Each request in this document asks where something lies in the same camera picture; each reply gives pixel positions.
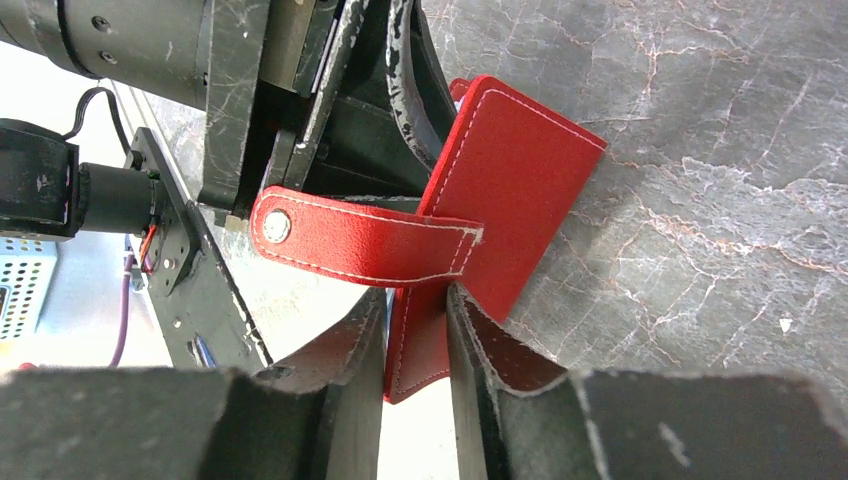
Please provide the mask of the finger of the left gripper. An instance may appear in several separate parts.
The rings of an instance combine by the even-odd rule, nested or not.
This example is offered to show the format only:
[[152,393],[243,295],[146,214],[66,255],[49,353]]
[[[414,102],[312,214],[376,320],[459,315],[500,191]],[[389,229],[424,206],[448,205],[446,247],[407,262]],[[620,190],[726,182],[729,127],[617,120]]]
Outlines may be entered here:
[[427,169],[435,167],[457,115],[419,1],[391,1],[386,83],[402,140]]

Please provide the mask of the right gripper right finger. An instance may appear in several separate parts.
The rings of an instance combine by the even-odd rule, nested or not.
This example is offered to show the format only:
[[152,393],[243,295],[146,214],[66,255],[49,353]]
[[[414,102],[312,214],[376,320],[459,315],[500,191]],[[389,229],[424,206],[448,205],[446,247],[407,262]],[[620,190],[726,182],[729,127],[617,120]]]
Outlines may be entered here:
[[463,479],[843,479],[847,417],[781,369],[569,370],[447,294]]

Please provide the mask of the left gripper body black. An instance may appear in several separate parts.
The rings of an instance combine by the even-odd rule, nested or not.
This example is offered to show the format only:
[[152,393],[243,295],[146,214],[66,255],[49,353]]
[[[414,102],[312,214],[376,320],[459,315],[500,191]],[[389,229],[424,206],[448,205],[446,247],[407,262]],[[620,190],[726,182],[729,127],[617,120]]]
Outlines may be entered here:
[[391,1],[208,1],[199,27],[199,202],[247,212],[281,186],[402,212],[434,168],[401,138],[386,83]]

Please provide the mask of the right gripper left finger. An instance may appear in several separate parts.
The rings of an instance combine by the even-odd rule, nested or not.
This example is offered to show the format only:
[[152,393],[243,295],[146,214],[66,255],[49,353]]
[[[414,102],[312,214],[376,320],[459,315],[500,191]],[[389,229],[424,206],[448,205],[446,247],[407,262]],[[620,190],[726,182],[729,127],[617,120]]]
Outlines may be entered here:
[[373,479],[383,290],[256,373],[33,369],[1,381],[5,479]]

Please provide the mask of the red leather card holder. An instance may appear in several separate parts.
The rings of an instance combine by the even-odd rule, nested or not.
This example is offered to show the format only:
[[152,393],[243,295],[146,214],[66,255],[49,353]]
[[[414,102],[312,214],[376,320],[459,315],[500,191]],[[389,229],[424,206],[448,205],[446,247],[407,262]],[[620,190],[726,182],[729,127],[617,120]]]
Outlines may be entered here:
[[507,318],[606,148],[495,77],[456,79],[450,94],[458,115],[414,212],[271,186],[250,219],[264,258],[394,291],[392,404],[449,374],[450,284],[491,319]]

